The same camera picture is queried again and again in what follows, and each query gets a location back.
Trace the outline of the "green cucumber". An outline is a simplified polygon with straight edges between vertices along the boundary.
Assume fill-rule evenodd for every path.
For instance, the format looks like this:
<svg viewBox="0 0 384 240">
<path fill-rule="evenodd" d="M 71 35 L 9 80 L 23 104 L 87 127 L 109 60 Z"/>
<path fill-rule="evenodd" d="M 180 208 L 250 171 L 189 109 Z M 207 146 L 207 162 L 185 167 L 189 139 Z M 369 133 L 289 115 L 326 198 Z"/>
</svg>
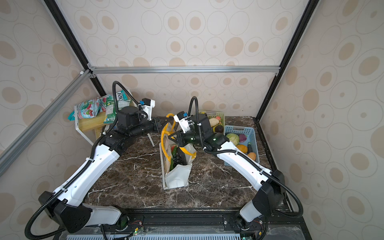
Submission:
<svg viewBox="0 0 384 240">
<path fill-rule="evenodd" d="M 173 150 L 172 150 L 172 158 L 176 158 L 177 157 L 177 148 L 175 147 Z"/>
</svg>

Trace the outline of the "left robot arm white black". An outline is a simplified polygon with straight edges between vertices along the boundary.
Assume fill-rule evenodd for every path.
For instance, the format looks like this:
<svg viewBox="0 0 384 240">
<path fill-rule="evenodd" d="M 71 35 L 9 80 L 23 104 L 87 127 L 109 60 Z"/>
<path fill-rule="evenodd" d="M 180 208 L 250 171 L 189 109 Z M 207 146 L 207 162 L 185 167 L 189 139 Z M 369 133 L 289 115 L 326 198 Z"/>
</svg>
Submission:
<svg viewBox="0 0 384 240">
<path fill-rule="evenodd" d="M 120 82 L 113 82 L 113 97 L 117 111 L 115 121 L 110 129 L 96 140 L 90 157 L 68 180 L 52 193 L 45 191 L 40 195 L 41 207 L 32 215 L 25 227 L 27 239 L 42 240 L 63 231 L 75 233 L 88 226 L 116 225 L 126 221 L 122 216 L 122 209 L 87 205 L 83 202 L 84 198 L 105 170 L 134 144 L 136 138 L 161 132 L 170 122 L 170 118 L 150 117 L 142 108 L 146 100 L 136 101 L 135 106 L 119 109 L 117 86 L 129 94 Z M 43 212 L 61 228 L 45 235 L 35 235 L 32 233 L 32 226 Z"/>
</svg>

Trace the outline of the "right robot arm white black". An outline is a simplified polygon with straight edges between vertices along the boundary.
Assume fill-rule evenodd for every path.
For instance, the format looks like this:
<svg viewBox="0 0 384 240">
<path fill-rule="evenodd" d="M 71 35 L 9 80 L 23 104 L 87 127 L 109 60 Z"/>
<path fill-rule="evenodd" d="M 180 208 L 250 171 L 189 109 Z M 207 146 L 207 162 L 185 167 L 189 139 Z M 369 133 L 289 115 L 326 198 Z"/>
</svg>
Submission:
<svg viewBox="0 0 384 240">
<path fill-rule="evenodd" d="M 223 133 L 216 133 L 205 114 L 196 112 L 179 112 L 167 119 L 171 123 L 178 124 L 180 130 L 171 133 L 169 139 L 179 147 L 188 144 L 200 145 L 207 154 L 223 160 L 238 171 L 257 191 L 255 197 L 246 203 L 238 212 L 238 224 L 247 228 L 251 222 L 258 218 L 268 218 L 272 215 L 287 218 L 300 218 L 304 213 L 303 205 L 298 196 L 285 185 L 285 177 L 282 172 L 271 171 L 256 161 L 252 160 L 246 153 L 242 152 Z M 298 206 L 298 211 L 283 213 L 277 210 L 285 194 L 290 195 Z"/>
</svg>

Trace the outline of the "white grocery bag yellow handles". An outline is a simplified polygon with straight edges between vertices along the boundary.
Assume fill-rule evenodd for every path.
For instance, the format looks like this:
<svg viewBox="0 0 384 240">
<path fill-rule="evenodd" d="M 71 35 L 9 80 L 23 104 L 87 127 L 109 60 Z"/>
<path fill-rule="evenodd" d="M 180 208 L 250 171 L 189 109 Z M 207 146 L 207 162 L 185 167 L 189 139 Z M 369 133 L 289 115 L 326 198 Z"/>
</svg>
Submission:
<svg viewBox="0 0 384 240">
<path fill-rule="evenodd" d="M 163 189 L 170 190 L 182 188 L 189 185 L 189 176 L 196 158 L 197 151 L 193 145 L 188 144 L 180 147 L 174 142 L 175 134 L 179 127 L 176 122 L 166 124 L 161 132 L 159 144 L 161 157 L 161 170 Z"/>
</svg>

